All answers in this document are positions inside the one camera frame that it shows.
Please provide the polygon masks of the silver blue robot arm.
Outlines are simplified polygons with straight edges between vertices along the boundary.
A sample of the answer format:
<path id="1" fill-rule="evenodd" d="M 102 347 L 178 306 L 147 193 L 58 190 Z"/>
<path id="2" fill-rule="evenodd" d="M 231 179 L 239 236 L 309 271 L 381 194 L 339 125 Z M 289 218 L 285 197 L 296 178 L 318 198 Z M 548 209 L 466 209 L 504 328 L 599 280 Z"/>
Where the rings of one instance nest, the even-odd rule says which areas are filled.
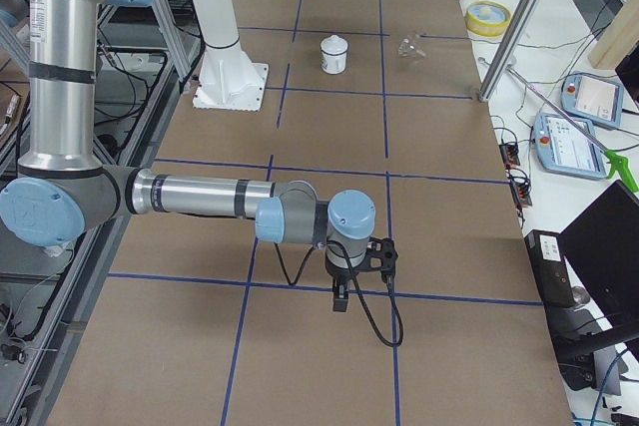
<path id="1" fill-rule="evenodd" d="M 1 217 L 21 240 L 61 245 L 125 214 L 182 213 L 250 219 L 274 244 L 323 248 L 333 307 L 345 311 L 368 269 L 375 207 L 346 190 L 323 202 L 304 181 L 157 175 L 105 165 L 94 154 L 98 10 L 154 0 L 30 0 L 30 147 L 1 193 Z"/>

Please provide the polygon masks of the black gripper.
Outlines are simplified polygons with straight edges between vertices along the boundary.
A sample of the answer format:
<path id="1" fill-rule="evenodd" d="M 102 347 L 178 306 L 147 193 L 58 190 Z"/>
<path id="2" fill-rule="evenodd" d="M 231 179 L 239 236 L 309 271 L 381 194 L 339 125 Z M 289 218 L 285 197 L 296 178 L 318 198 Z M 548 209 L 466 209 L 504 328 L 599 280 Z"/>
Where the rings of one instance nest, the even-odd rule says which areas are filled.
<path id="1" fill-rule="evenodd" d="M 358 271 L 335 265 L 329 259 L 324 262 L 324 267 L 332 278 L 332 311 L 347 312 L 349 284 L 357 277 Z"/>

